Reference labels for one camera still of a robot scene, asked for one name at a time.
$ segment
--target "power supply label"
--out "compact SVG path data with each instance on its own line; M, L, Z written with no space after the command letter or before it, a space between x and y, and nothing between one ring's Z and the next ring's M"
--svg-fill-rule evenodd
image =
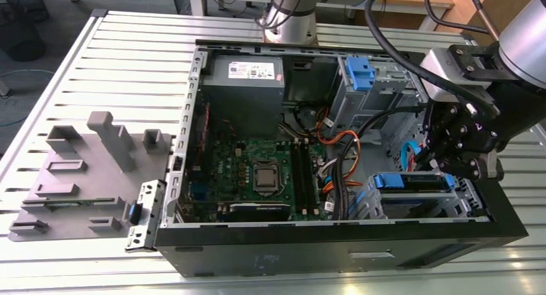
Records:
M233 61L229 63L231 79L275 79L273 63L244 63Z

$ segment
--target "screw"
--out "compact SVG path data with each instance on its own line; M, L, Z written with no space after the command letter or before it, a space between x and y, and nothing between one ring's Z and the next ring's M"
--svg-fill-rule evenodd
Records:
M473 116L478 114L478 110L476 109L474 105L472 105L470 103L466 103L466 108Z

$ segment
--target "green circuit board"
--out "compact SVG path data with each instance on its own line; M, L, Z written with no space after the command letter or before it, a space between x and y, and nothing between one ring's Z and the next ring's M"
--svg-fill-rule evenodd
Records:
M311 162L317 162L324 157L321 144L308 147ZM233 142L216 141L212 146L212 163L208 175L207 201L195 202L193 217L201 222L215 222L217 205L224 202L248 203L284 203L291 205L292 221L324 220L327 214L320 210L320 193L317 182L313 177L316 211L301 212L296 208L297 197L295 195L292 157L289 141L239 140ZM264 196L255 191L255 168L276 166L279 171L279 191ZM317 165L312 168L312 174L317 171Z

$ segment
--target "black trash bin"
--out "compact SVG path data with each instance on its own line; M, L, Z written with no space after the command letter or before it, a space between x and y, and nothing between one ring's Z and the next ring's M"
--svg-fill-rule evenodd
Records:
M31 61L46 53L36 27L10 4L0 4L0 49L12 60Z
M18 12L34 22L42 22L50 18L50 12L44 0L6 0Z

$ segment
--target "motherboard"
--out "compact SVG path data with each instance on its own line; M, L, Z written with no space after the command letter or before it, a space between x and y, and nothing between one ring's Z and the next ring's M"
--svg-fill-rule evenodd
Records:
M307 139L217 140L209 171L191 183L195 221L327 219L315 176L324 150Z

